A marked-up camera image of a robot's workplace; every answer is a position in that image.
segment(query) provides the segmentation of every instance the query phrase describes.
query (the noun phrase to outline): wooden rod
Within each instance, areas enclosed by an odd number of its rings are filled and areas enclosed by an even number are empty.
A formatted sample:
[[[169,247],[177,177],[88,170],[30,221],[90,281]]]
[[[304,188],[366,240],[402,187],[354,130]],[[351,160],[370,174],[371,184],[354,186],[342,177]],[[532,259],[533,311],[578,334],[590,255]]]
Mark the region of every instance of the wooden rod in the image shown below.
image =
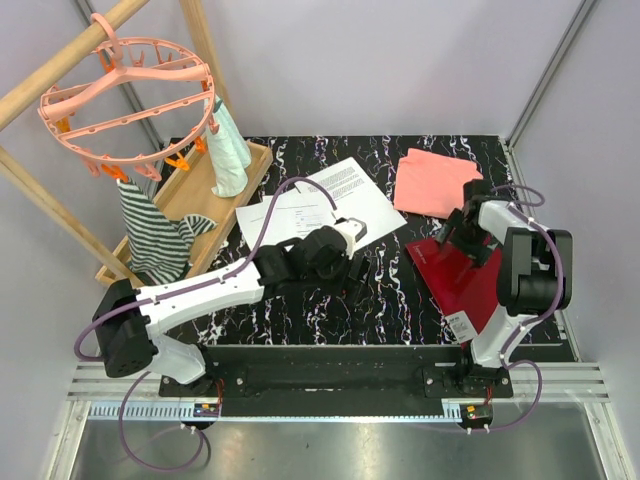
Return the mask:
[[[105,18],[115,30],[148,1],[120,0],[105,14]],[[23,80],[20,85],[7,93],[0,100],[0,131],[105,40],[107,40],[107,34],[100,25],[94,23]]]
[[[229,110],[229,113],[233,117],[231,99],[227,92],[227,85],[224,83],[222,68],[220,68],[218,54],[215,44],[213,43],[213,37],[209,29],[209,24],[207,23],[202,2],[200,0],[180,0],[180,6],[182,7],[184,18],[187,21],[187,27],[189,28],[196,54],[203,62],[209,65],[213,81],[215,82],[216,94],[222,98],[227,106],[227,110]]]
[[[134,288],[143,286],[136,275],[107,247],[80,223],[64,205],[55,199],[18,161],[0,146],[0,172],[2,172],[29,200],[69,232],[98,260],[114,272],[117,278],[128,278]]]

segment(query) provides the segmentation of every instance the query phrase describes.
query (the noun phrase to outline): black table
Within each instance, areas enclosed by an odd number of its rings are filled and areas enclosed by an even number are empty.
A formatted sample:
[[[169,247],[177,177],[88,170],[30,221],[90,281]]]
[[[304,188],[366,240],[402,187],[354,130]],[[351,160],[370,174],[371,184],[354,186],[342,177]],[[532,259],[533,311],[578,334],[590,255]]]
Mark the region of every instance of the black table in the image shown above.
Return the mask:
[[[285,179],[307,176],[354,157],[393,199],[398,161],[409,148],[464,158],[494,186],[511,182],[511,173],[498,137],[492,136],[375,136],[252,138],[268,145],[274,161],[251,203],[273,194]],[[434,235],[441,221],[403,214],[407,224],[370,244],[369,294],[351,310],[340,298],[309,291],[303,298],[279,297],[254,305],[215,312],[184,324],[173,335],[183,342],[213,345],[433,345],[450,343],[442,315],[429,289],[410,261],[405,245]],[[238,226],[211,266],[218,269],[247,255],[249,248]],[[364,327],[355,328],[354,319]],[[557,324],[536,327],[524,343],[559,344]]]

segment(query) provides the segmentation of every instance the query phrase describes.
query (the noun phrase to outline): pink cloth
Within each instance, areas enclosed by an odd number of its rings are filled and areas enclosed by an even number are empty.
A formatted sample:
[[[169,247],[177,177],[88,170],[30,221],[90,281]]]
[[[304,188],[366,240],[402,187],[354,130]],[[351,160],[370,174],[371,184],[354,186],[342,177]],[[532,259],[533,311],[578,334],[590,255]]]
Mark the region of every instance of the pink cloth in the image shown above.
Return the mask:
[[[465,183],[482,178],[476,164],[410,148],[400,159],[393,207],[404,212],[444,218],[462,208]]]

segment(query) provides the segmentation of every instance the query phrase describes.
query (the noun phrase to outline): round drying hanger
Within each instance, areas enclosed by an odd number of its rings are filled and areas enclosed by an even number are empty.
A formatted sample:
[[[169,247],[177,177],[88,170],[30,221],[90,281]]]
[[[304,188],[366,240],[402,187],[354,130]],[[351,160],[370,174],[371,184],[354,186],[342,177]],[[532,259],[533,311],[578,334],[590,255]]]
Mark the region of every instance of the round drying hanger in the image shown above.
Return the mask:
[[[196,54],[181,45],[157,38],[118,38],[102,15],[93,14],[91,20],[98,23],[109,37],[109,40],[101,43],[92,53],[92,55],[99,56],[106,74],[93,83],[71,88],[60,89],[57,85],[53,85],[40,98],[38,113],[54,138],[65,148],[79,155],[91,175],[98,176],[102,170],[114,178],[126,178],[120,167],[133,166],[137,172],[158,181],[160,174],[153,166],[154,162],[173,155],[188,146],[200,137],[205,128],[215,130],[217,127],[213,118],[215,88],[209,66]],[[153,47],[157,63],[151,62],[144,65],[148,61],[148,59],[145,60],[144,50],[142,50],[145,46]],[[170,51],[166,58],[163,58],[160,48]],[[134,49],[141,50],[139,57],[134,56]],[[131,65],[125,65],[125,50],[128,52]],[[109,89],[136,80],[198,82],[199,85],[202,85],[202,92],[106,122],[76,129],[71,128],[69,117],[74,115],[78,109],[89,108],[87,104],[91,100]],[[191,129],[185,138],[175,144],[170,144],[160,152],[150,155],[140,153],[135,157],[117,158],[109,154],[92,153],[89,149],[75,143],[77,139],[82,137],[115,127],[126,127],[137,120],[159,116],[205,101],[206,107],[203,104],[204,115],[200,122]]]

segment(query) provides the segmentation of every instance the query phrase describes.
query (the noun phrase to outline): paper sheet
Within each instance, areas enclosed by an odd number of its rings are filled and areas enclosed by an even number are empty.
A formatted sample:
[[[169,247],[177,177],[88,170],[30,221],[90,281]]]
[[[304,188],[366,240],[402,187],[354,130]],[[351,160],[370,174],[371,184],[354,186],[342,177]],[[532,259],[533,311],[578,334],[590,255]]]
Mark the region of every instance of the paper sheet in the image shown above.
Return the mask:
[[[262,203],[236,208],[238,225],[249,248],[253,248],[262,229],[272,197]],[[320,192],[300,194],[296,190],[282,194],[269,221],[262,245],[275,245],[290,238],[306,237],[323,225],[333,225],[331,205]]]
[[[356,218],[367,224],[367,234],[358,242],[357,249],[407,223],[353,158],[342,160],[307,178],[329,191],[343,217]],[[305,182],[297,182],[296,188],[303,194],[320,193]]]

